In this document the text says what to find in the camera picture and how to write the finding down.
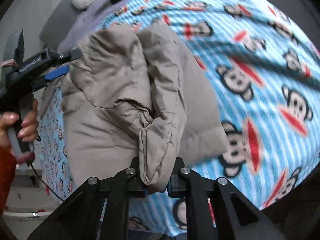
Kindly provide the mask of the red sleeve forearm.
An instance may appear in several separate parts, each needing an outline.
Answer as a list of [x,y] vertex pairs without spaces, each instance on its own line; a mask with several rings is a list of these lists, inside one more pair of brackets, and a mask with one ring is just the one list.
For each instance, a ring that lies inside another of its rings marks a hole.
[[4,207],[10,192],[11,184],[15,177],[16,159],[7,148],[1,147],[0,152],[0,213]]

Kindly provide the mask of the left hand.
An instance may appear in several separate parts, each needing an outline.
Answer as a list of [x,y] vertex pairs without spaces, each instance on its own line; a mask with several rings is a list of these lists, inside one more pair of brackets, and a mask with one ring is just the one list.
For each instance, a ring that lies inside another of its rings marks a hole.
[[38,136],[38,101],[33,94],[23,98],[1,99],[1,147],[17,159],[34,153],[33,142]]

